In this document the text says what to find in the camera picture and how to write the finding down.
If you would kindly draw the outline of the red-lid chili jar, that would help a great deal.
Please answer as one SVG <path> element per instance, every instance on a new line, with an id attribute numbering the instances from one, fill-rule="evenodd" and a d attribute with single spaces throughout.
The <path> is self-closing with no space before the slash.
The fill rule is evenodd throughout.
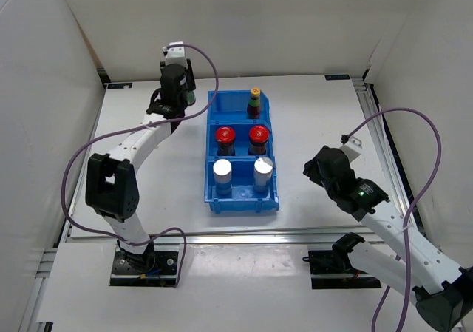
<path id="1" fill-rule="evenodd" d="M 234 156 L 234 141 L 236 133 L 233 128 L 229 126 L 221 126 L 215 132 L 217 142 L 217 154 L 219 156 Z"/>
<path id="2" fill-rule="evenodd" d="M 250 145 L 248 147 L 249 155 L 265 155 L 267 152 L 267 143 L 269 140 L 270 132 L 263 125 L 253 126 L 249 133 Z"/>

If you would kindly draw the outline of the silver-cap white shaker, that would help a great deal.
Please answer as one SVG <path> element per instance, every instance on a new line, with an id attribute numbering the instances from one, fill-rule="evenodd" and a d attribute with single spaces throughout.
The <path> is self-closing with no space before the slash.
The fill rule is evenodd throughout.
<path id="1" fill-rule="evenodd" d="M 266 192 L 273 175 L 274 164 L 269 157 L 259 157 L 253 166 L 253 189 Z"/>
<path id="2" fill-rule="evenodd" d="M 219 159 L 213 165 L 215 190 L 218 195 L 231 193 L 232 166 L 226 159 Z"/>

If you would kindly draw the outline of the yellow-cap sauce bottle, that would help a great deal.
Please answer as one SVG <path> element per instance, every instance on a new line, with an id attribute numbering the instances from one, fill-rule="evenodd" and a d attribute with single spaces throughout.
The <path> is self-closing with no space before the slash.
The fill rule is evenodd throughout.
<path id="1" fill-rule="evenodd" d="M 251 89 L 250 99 L 247 105 L 247 116 L 250 119 L 259 119 L 261 113 L 261 90 L 254 87 Z"/>
<path id="2" fill-rule="evenodd" d="M 193 90 L 187 92 L 187 94 L 186 94 L 186 100 L 187 100 L 188 106 L 192 106 L 192 105 L 195 104 L 195 102 L 196 102 L 196 97 L 195 97 L 195 94 L 194 94 L 194 91 L 193 91 Z"/>

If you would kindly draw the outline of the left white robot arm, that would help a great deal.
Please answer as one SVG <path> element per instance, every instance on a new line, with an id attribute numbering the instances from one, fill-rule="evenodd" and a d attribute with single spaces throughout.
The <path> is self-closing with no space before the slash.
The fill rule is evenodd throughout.
<path id="1" fill-rule="evenodd" d="M 154 267 L 154 246 L 137 215 L 140 199 L 136 173 L 146 158 L 180 125 L 186 108 L 195 103 L 194 74 L 189 58 L 160 63 L 160 88 L 152 93 L 142 129 L 132 132 L 105 155 L 87 163 L 86 204 L 123 240 L 125 260 L 139 273 Z"/>

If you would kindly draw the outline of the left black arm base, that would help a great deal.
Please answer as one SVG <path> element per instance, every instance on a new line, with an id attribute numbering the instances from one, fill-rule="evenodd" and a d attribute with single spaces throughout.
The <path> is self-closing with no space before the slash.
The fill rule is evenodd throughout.
<path id="1" fill-rule="evenodd" d="M 176 286 L 180 263 L 180 252 L 162 250 L 155 245 L 144 254 L 130 254 L 115 248 L 110 271 L 109 285 L 112 287 L 172 288 Z"/>

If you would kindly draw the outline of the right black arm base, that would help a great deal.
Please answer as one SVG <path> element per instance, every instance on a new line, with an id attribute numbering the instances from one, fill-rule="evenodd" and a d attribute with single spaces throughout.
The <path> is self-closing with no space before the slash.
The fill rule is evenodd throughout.
<path id="1" fill-rule="evenodd" d="M 336 265 L 332 251 L 308 251 L 302 261 L 309 265 L 313 290 L 379 289 L 381 283 L 375 277 L 354 268 Z"/>

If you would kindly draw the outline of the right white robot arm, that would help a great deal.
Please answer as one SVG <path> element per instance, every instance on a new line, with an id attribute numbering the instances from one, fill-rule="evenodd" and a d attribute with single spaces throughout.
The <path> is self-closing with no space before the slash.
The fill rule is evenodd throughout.
<path id="1" fill-rule="evenodd" d="M 323 146 L 306 162 L 303 173 L 400 258 L 391 258 L 360 235 L 348 233 L 333 244 L 329 263 L 343 273 L 358 270 L 376 277 L 403 294 L 431 328 L 450 331 L 472 311 L 472 270 L 405 224 L 403 215 L 389 207 L 389 196 L 380 186 L 356 176 L 352 160 L 344 148 Z"/>

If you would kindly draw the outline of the left black corner label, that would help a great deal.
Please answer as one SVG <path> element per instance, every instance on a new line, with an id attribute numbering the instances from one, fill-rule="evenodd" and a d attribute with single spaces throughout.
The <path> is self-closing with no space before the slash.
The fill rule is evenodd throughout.
<path id="1" fill-rule="evenodd" d="M 130 89 L 132 88 L 132 82 L 126 83 L 110 83 L 106 86 L 107 89 Z"/>

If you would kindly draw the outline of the black corner label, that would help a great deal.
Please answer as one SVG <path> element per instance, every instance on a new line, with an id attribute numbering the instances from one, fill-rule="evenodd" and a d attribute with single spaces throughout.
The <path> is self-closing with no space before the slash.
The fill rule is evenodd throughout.
<path id="1" fill-rule="evenodd" d="M 351 79 L 348 74 L 326 74 L 324 77 L 327 81 L 343 81 Z"/>
<path id="2" fill-rule="evenodd" d="M 130 89 L 132 88 L 132 82 L 126 83 L 110 83 L 106 86 L 107 89 Z"/>

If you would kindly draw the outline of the blue three-compartment plastic bin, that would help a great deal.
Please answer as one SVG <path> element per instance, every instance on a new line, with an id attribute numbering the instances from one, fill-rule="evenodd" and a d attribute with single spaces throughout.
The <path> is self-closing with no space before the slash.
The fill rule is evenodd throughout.
<path id="1" fill-rule="evenodd" d="M 266 192 L 253 190 L 254 163 L 259 155 L 251 147 L 253 127 L 264 127 L 266 140 L 265 157 L 275 160 L 273 153 L 273 133 L 270 121 L 270 101 L 260 93 L 260 113 L 258 118 L 250 118 L 247 112 L 251 92 L 249 90 L 220 90 L 208 92 L 211 103 L 207 111 L 206 156 L 205 156 L 205 191 L 204 201 L 210 210 L 219 214 L 227 211 L 251 211 L 259 213 L 279 209 L 279 197 L 276 185 L 276 170 L 268 183 Z M 234 136 L 231 154 L 224 156 L 220 145 L 218 129 L 229 127 Z M 224 158 L 231 163 L 231 192 L 219 194 L 213 174 L 213 166 L 217 160 Z"/>

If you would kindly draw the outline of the right black corner label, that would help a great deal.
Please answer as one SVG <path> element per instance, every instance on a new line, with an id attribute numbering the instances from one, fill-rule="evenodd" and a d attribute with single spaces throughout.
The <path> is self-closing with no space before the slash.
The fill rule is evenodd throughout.
<path id="1" fill-rule="evenodd" d="M 343 81 L 351 79 L 348 74 L 326 74 L 324 77 L 327 81 Z"/>

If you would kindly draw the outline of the aluminium right rail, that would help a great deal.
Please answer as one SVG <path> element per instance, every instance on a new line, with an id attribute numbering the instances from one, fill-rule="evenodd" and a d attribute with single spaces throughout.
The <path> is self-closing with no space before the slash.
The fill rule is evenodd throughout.
<path id="1" fill-rule="evenodd" d="M 365 118 L 381 110 L 372 84 L 365 83 L 362 78 L 354 78 L 352 83 Z M 391 201 L 399 212 L 404 214 L 413 199 L 413 194 L 410 191 L 410 185 L 387 122 L 380 115 L 371 120 L 367 124 L 367 128 L 370 131 L 375 150 L 381 162 L 381 168 L 387 180 Z"/>

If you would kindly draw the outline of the aluminium rail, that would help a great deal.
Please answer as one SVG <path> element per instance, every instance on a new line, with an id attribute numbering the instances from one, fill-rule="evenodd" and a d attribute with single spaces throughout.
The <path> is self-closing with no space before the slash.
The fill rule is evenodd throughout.
<path id="1" fill-rule="evenodd" d="M 277 230 L 249 230 L 249 231 L 209 231 L 187 233 L 187 243 L 190 245 L 318 245 L 328 249 L 332 243 L 345 233 L 353 232 L 364 237 L 374 245 L 383 245 L 385 240 L 368 228 L 361 226 L 337 226 L 326 228 L 298 228 Z M 182 236 L 178 233 L 165 234 L 158 238 L 158 245 L 180 245 Z M 116 243 L 111 237 L 79 237 L 66 238 L 60 243 Z M 57 248 L 46 248 L 42 254 L 37 276 L 51 272 Z"/>
<path id="2" fill-rule="evenodd" d="M 354 78 L 352 83 L 365 118 L 381 110 L 372 84 L 365 83 L 362 78 Z M 387 122 L 380 115 L 371 120 L 367 124 L 367 128 L 370 131 L 375 150 L 381 162 L 381 168 L 387 180 L 391 201 L 399 212 L 404 214 L 413 199 L 413 194 L 410 191 L 410 185 Z"/>

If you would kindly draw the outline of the aluminium front rail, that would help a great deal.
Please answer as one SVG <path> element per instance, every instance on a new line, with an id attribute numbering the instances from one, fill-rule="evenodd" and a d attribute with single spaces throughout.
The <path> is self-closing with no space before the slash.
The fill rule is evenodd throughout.
<path id="1" fill-rule="evenodd" d="M 187 243 L 190 245 L 318 245 L 328 249 L 332 243 L 345 233 L 353 232 L 364 237 L 374 245 L 383 245 L 385 240 L 368 228 L 361 226 L 337 226 L 326 228 L 298 228 L 277 230 L 249 230 L 249 231 L 209 231 L 187 233 Z M 165 234 L 158 238 L 158 245 L 180 245 L 182 236 L 178 233 Z M 111 237 L 79 237 L 66 238 L 60 243 L 116 243 Z M 57 248 L 46 248 L 42 254 L 37 276 L 51 272 Z"/>

